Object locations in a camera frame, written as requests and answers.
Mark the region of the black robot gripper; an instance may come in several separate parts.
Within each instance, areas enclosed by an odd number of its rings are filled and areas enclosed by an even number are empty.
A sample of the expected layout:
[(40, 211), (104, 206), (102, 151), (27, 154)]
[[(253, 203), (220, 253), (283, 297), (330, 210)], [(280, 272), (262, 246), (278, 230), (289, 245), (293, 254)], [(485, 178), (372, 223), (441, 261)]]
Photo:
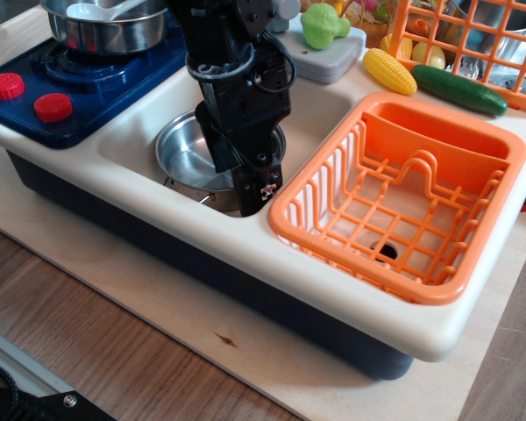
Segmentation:
[(187, 49), (203, 93), (196, 121), (216, 172), (231, 170), (240, 215), (249, 217), (283, 184), (284, 142), (274, 132), (291, 109), (292, 57), (279, 41), (247, 43), (231, 56), (210, 41), (189, 41)]

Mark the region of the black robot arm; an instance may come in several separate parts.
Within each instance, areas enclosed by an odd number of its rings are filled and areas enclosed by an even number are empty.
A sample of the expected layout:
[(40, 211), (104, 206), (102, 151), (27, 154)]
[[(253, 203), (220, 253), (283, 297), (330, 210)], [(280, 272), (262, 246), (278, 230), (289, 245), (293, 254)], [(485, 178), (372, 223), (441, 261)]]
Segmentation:
[(242, 216), (281, 187), (293, 59), (268, 26), (270, 1), (168, 1), (187, 48), (186, 67), (203, 100), (195, 109), (217, 172), (231, 172)]

